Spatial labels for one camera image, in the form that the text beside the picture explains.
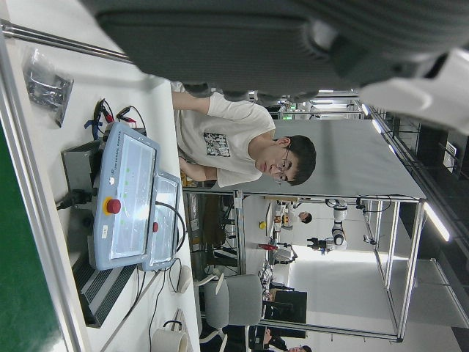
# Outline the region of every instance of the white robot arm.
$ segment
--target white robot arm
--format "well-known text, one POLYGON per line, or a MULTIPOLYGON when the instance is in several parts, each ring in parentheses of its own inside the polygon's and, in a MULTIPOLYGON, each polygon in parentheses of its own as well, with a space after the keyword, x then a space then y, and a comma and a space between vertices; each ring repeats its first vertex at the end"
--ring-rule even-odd
POLYGON ((321 251, 326 254, 330 251, 344 251, 347 248, 345 240, 344 228, 342 222, 347 217, 347 203, 342 199, 327 199, 325 204, 333 208, 334 225, 332 226, 332 237, 320 240, 316 237, 309 238, 307 241, 312 242, 308 247, 315 251, 321 251))

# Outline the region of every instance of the white t-shirt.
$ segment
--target white t-shirt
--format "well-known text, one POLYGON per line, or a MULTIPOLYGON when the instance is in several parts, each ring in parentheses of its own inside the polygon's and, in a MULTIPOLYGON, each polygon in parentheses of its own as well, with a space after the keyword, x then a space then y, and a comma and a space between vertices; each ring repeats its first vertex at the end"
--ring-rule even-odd
POLYGON ((261 177, 248 145, 254 137, 275 129, 267 109, 248 101, 227 101, 213 93, 208 115, 175 110, 174 118, 177 145, 197 164, 215 167, 220 187, 261 177))
POLYGON ((288 221, 291 225, 302 223, 298 217, 301 212, 303 212, 303 210, 301 210, 300 207, 294 209, 292 204, 288 204, 288 221))

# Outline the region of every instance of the graphic print on t-shirt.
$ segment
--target graphic print on t-shirt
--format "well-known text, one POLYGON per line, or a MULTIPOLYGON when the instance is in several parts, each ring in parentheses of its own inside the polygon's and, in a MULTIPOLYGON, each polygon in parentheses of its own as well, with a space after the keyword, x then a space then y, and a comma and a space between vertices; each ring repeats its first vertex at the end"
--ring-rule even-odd
POLYGON ((229 146, 226 134, 204 132, 207 155, 229 157, 229 146))

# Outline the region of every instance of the person in background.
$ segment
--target person in background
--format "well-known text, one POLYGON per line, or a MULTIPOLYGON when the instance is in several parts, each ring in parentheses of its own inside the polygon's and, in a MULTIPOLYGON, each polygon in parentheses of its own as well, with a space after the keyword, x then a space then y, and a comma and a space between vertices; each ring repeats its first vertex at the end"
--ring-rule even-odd
POLYGON ((280 351, 288 351, 288 352, 312 352, 312 349, 309 346, 298 346, 298 347, 291 347, 287 348, 285 341, 278 336, 270 335, 270 329, 265 329, 264 334, 264 351, 263 352, 271 352, 272 350, 269 349, 269 346, 273 346, 280 351))
POLYGON ((299 211, 298 206, 302 203, 289 203, 288 204, 288 225, 282 226, 286 230, 292 230, 293 225, 299 222, 303 224, 309 224, 313 219, 311 213, 307 211, 299 211))

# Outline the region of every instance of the man's arm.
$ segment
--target man's arm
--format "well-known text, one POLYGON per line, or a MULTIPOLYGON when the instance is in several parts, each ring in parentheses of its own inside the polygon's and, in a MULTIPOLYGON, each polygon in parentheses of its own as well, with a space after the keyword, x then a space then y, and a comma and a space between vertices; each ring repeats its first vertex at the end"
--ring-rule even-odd
POLYGON ((217 179, 217 169, 215 167, 190 164, 181 157, 179 157, 179 167, 181 171, 197 182, 217 179))
POLYGON ((186 92, 172 92, 174 110, 194 110, 208 114, 210 98, 196 98, 186 92))

